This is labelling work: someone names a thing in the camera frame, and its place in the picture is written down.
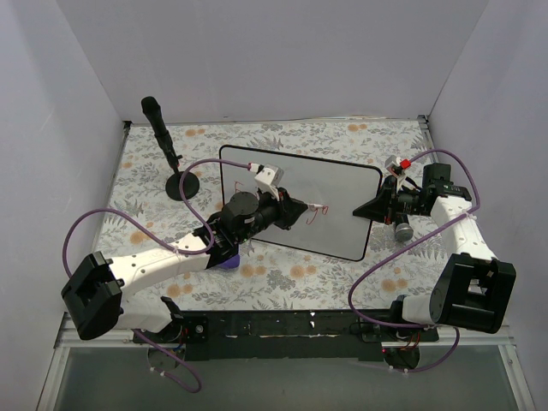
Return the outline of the white whiteboard black frame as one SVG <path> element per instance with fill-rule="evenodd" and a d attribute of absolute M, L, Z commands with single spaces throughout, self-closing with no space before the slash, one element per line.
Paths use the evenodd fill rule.
<path fill-rule="evenodd" d="M 276 166 L 283 170 L 279 186 L 292 199 L 320 206 L 303 213 L 290 230 L 271 226 L 256 240 L 354 262 L 364 259 L 372 222 L 353 211 L 377 196 L 379 168 L 232 145 L 222 146 L 219 157 Z"/>

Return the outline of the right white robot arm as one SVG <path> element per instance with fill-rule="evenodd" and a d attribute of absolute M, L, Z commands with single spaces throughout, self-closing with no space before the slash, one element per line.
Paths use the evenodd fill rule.
<path fill-rule="evenodd" d="M 419 326 L 450 325 L 495 334 L 500 329 L 512 289 L 515 267 L 499 260 L 486 245 L 471 215 L 472 197 L 450 179 L 448 164 L 428 164 L 420 188 L 401 186 L 403 165 L 389 164 L 378 195 L 354 209 L 356 217 L 390 225 L 408 216 L 430 217 L 442 230 L 448 261 L 426 295 L 400 295 L 381 325 L 397 340 L 407 340 Z"/>

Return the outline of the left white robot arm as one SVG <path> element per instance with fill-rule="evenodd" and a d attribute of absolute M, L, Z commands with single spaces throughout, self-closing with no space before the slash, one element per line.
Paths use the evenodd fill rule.
<path fill-rule="evenodd" d="M 165 298 L 146 302 L 136 294 L 182 273 L 220 266 L 238 255 L 243 242 L 271 226 L 290 229 L 307 209 L 284 188 L 276 196 L 239 192 L 179 240 L 111 259 L 101 252 L 88 254 L 69 272 L 61 291 L 80 339 L 92 340 L 113 329 L 138 329 L 174 342 L 182 332 L 176 305 Z"/>

